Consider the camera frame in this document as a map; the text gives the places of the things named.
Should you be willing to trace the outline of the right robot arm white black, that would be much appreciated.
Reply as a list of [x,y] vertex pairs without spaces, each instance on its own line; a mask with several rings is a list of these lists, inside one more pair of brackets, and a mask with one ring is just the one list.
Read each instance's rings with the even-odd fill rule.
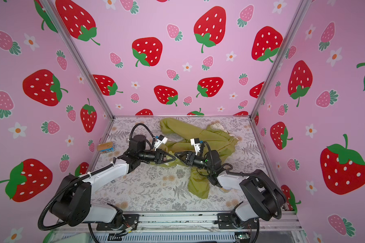
[[206,155],[192,151],[176,152],[174,155],[189,167],[205,170],[204,176],[212,185],[244,193],[247,201],[237,204],[227,221],[235,228],[243,228],[249,220],[282,218],[286,196],[262,170],[257,169],[252,173],[234,172],[231,164],[222,164],[216,150],[211,150]]

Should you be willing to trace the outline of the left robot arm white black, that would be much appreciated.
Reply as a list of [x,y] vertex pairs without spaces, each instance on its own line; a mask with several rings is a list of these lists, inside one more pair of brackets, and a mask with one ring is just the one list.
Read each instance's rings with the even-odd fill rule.
[[38,228],[49,231],[64,225],[97,223],[113,230],[125,225],[123,210],[113,204],[92,204],[91,196],[111,181],[133,172],[142,163],[161,165],[175,161],[176,157],[160,147],[168,139],[152,136],[149,141],[144,135],[130,134],[128,149],[113,158],[105,167],[82,176],[66,176],[53,198],[43,209],[38,219]]

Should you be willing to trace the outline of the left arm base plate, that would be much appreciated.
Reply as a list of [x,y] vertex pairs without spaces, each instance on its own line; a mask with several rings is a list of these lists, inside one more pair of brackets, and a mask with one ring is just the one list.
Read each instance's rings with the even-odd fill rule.
[[139,214],[122,214],[116,216],[110,223],[98,223],[97,231],[127,231],[136,230],[139,223]]

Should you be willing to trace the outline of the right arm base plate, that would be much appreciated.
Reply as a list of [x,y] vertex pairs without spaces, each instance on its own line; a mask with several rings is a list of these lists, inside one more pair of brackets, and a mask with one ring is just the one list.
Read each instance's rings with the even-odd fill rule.
[[259,223],[256,218],[242,221],[231,213],[218,213],[217,218],[219,229],[257,229]]

